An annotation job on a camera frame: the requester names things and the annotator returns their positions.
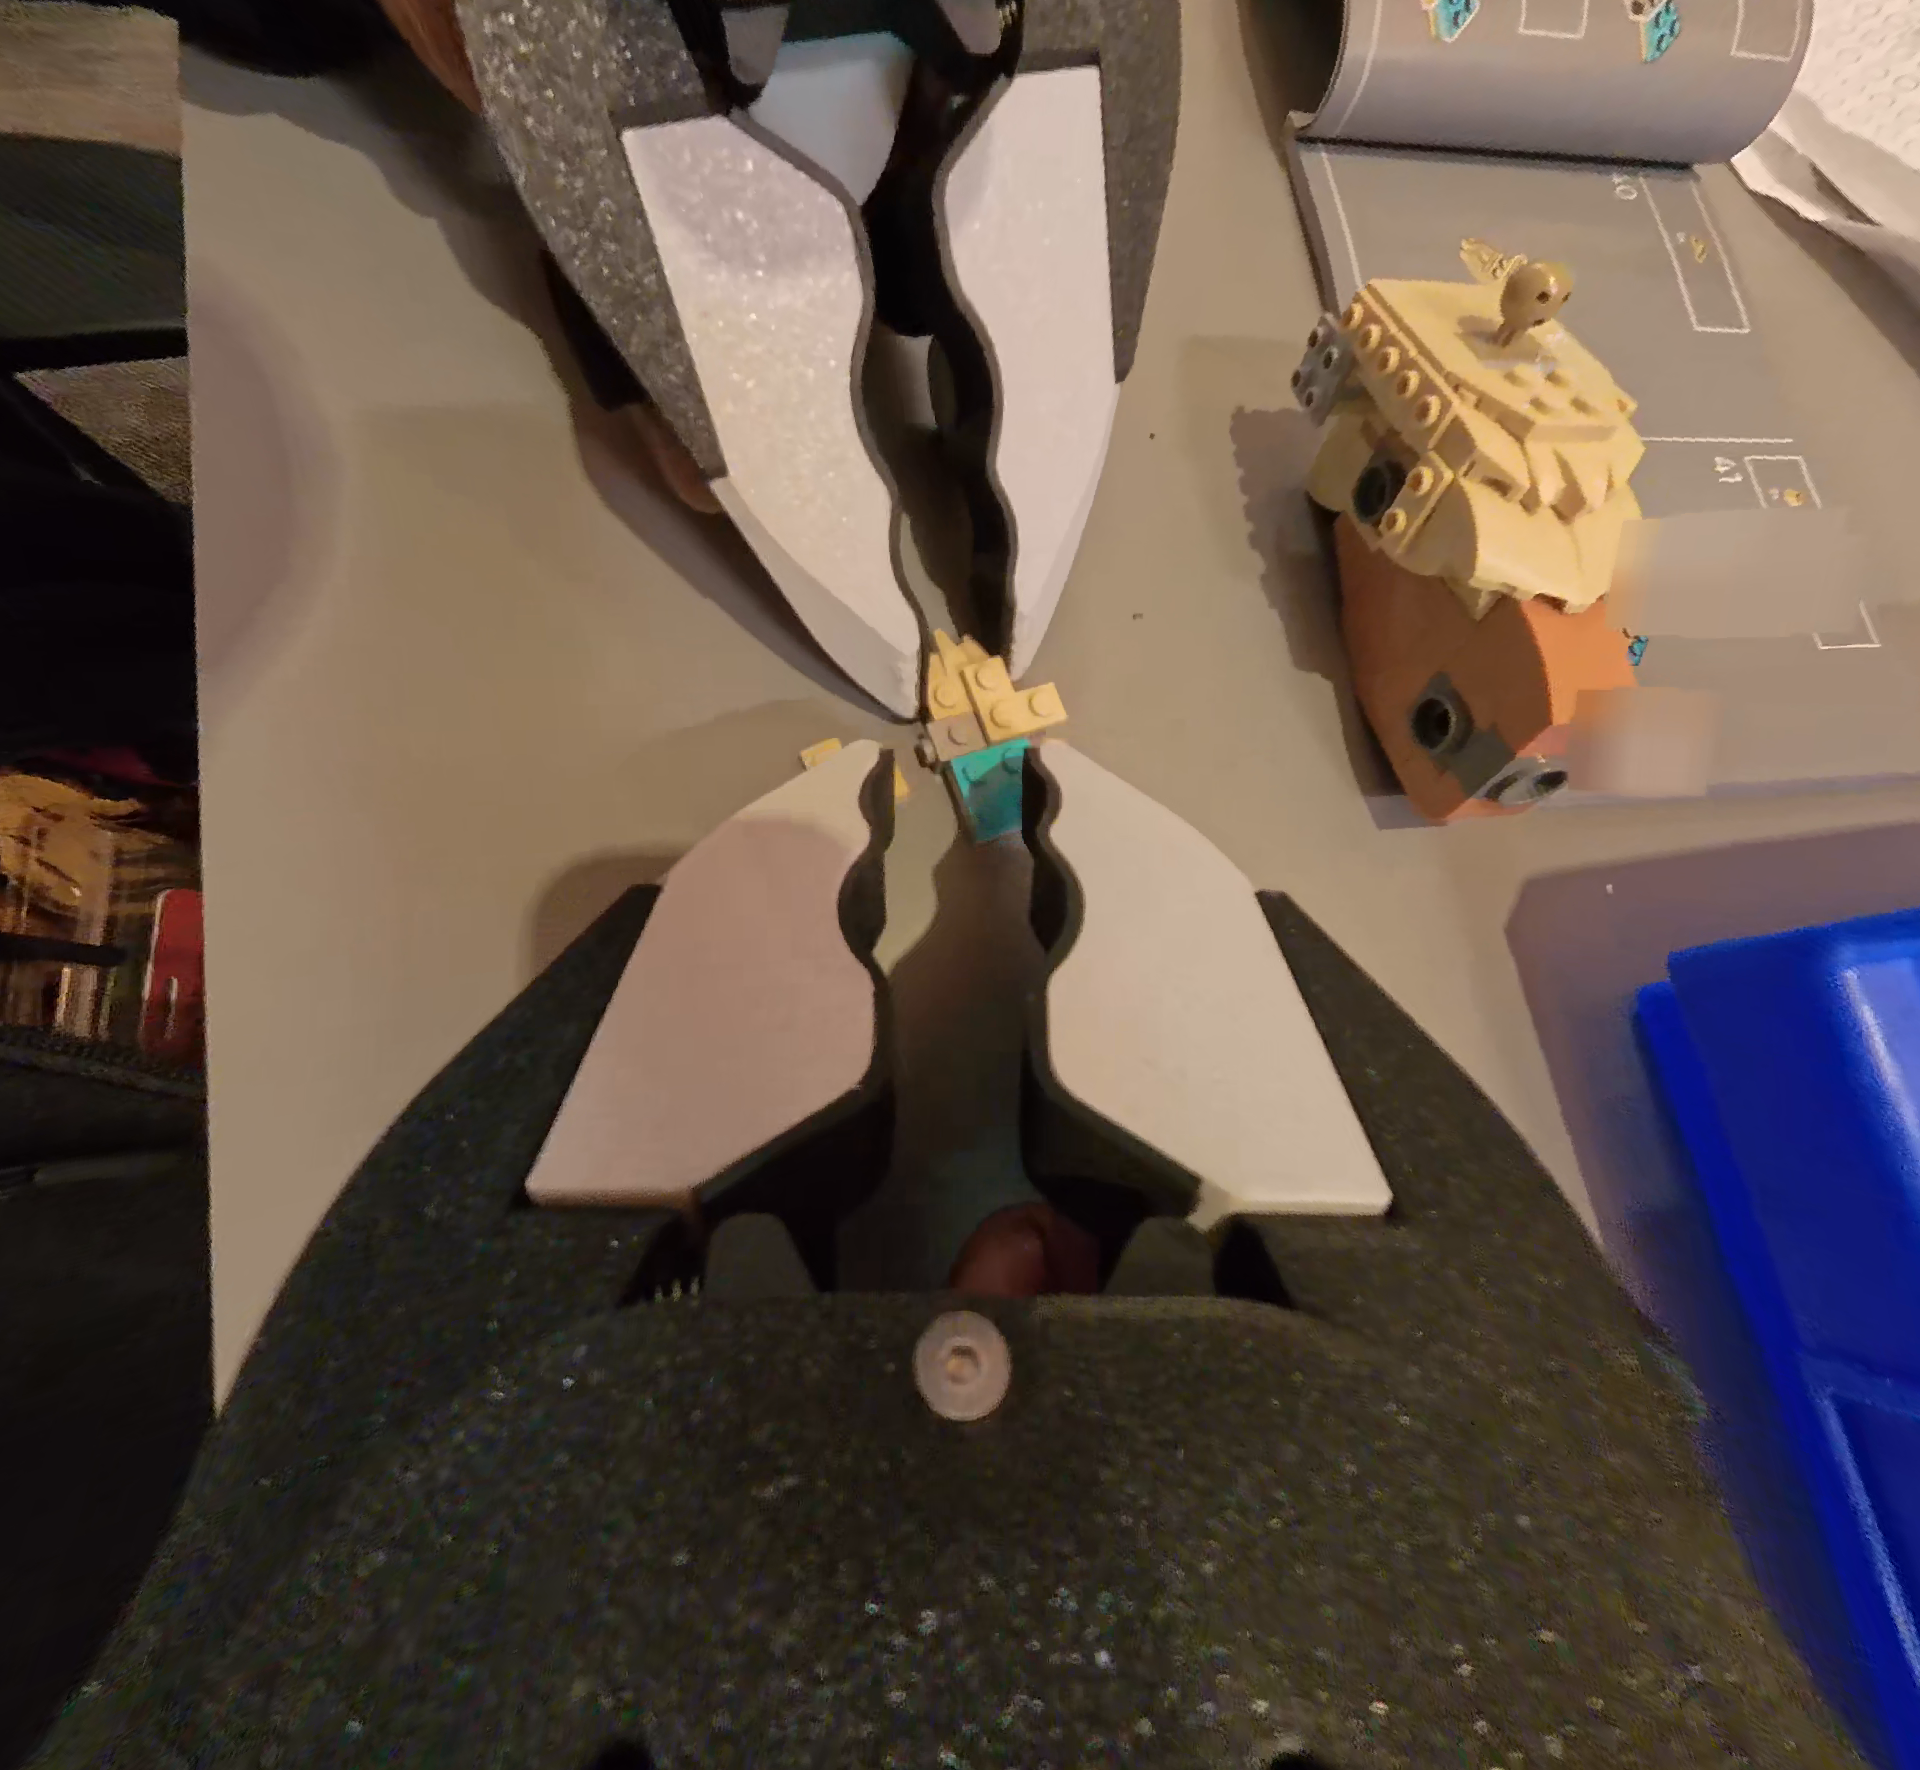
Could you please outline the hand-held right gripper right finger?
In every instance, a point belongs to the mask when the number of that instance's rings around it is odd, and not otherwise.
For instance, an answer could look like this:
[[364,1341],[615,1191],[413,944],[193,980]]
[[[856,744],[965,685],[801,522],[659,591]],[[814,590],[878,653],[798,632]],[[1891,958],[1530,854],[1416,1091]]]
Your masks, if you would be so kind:
[[1384,1216],[1390,1182],[1246,873],[1065,740],[1026,783],[1033,1180],[1121,1223]]

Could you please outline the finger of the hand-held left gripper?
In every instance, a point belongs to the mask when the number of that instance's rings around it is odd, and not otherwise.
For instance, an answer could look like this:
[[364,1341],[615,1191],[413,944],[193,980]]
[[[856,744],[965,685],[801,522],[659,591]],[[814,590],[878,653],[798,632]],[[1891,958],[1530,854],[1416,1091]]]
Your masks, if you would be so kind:
[[632,126],[621,147],[718,442],[718,502],[821,653],[915,717],[924,627],[863,400],[875,265],[854,194],[741,110]]
[[911,66],[893,150],[893,464],[907,599],[1033,674],[1120,379],[1100,78]]

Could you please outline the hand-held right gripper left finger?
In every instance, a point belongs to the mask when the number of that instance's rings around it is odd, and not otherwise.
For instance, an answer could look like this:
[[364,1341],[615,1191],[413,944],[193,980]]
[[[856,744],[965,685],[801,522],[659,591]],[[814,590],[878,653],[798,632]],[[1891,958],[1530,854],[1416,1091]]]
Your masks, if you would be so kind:
[[867,1105],[894,797],[891,751],[854,740],[668,869],[526,1176],[536,1206],[718,1216]]

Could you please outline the teal toy brick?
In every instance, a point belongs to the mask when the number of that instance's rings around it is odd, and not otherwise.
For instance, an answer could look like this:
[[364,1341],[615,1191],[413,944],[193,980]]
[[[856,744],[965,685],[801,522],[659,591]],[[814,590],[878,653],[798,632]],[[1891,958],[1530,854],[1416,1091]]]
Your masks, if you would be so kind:
[[971,749],[944,762],[965,836],[976,845],[1022,836],[1030,738]]

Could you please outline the tan corner toy plate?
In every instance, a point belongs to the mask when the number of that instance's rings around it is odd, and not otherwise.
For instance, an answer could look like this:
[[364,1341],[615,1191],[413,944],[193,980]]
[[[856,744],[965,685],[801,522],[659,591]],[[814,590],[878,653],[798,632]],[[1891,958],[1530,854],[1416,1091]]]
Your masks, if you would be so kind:
[[958,682],[938,687],[926,677],[926,720],[965,713],[976,717],[982,744],[1046,735],[1069,721],[1069,709],[1055,685],[1022,689],[999,656],[988,656],[958,674]]

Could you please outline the light grey desk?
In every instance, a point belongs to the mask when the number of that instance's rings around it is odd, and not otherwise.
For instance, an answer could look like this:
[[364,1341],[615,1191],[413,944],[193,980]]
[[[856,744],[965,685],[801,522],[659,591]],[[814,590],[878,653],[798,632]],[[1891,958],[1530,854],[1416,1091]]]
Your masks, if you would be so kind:
[[[1504,937],[1706,853],[1721,935],[1915,901],[1915,785],[1388,830],[1283,610],[1309,251],[1235,0],[1183,0],[1163,245],[1046,638],[1069,738],[1294,896],[1588,1209]],[[353,1167],[623,888],[830,735],[886,738],[549,354],[515,200],[417,73],[185,56],[215,1391]]]

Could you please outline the person's left hand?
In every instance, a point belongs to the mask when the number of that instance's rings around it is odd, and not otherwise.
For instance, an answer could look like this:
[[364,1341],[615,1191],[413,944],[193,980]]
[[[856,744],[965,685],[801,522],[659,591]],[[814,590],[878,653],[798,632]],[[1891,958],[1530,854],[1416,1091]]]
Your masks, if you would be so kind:
[[649,390],[564,271],[549,255],[541,258],[541,271],[563,341],[617,450],[635,464],[638,475],[650,487],[673,496],[685,509],[722,516],[723,506],[697,459],[671,423],[661,417]]

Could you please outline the person's right hand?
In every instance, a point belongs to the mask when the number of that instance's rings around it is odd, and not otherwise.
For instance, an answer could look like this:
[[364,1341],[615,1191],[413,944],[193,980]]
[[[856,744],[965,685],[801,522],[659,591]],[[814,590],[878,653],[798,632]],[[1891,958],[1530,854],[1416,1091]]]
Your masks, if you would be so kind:
[[988,1214],[948,1272],[954,1295],[988,1302],[1093,1297],[1100,1286],[1096,1238],[1044,1201]]

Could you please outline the tan and brown brick model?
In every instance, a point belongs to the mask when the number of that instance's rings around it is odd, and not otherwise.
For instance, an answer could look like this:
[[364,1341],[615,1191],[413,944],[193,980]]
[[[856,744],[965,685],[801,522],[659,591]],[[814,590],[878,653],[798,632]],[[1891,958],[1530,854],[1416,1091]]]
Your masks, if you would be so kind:
[[1609,610],[1639,406],[1564,322],[1570,267],[1476,237],[1460,259],[1363,282],[1290,371],[1352,689],[1433,826],[1568,793],[1581,720],[1639,685]]

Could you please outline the grey building instruction booklet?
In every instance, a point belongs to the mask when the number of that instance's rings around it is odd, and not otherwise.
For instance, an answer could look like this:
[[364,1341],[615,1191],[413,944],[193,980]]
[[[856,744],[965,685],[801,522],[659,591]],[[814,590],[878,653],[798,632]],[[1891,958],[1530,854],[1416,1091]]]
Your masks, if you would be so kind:
[[1323,315],[1355,702],[1430,821],[1915,780],[1915,494],[1858,351],[1787,386],[1709,167],[1813,0],[1252,0]]

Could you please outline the blue plastic bin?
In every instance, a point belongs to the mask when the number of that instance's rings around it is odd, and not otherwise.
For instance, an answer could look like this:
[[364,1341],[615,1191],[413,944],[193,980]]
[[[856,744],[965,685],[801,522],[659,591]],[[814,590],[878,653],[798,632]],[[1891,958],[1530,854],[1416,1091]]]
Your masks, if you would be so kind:
[[1763,1597],[1871,1765],[1918,1763],[1918,911],[1637,992],[1644,1280]]

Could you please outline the colourful printed packaging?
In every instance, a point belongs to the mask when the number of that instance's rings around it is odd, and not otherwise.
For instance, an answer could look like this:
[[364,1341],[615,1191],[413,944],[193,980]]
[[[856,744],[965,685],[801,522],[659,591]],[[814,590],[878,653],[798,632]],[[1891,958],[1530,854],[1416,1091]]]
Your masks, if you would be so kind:
[[2,1026],[8,1041],[203,1067],[193,788],[115,751],[4,765]]

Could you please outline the black bag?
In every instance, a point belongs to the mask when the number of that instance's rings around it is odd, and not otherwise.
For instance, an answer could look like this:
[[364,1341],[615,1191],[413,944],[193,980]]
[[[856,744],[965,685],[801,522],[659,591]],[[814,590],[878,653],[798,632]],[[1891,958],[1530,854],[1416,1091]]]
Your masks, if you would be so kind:
[[[4,136],[2,757],[129,752],[198,792],[190,440],[61,410],[185,386],[176,154]],[[4,1038],[4,1765],[84,1685],[212,1408],[202,1071]]]

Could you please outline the white paper bags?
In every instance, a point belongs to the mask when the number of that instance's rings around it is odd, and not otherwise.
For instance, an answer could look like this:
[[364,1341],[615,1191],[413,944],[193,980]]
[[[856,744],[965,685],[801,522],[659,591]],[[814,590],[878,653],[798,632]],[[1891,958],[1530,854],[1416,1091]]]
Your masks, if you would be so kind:
[[1698,167],[1765,136],[1915,200],[1915,0],[1318,0],[1317,144]]

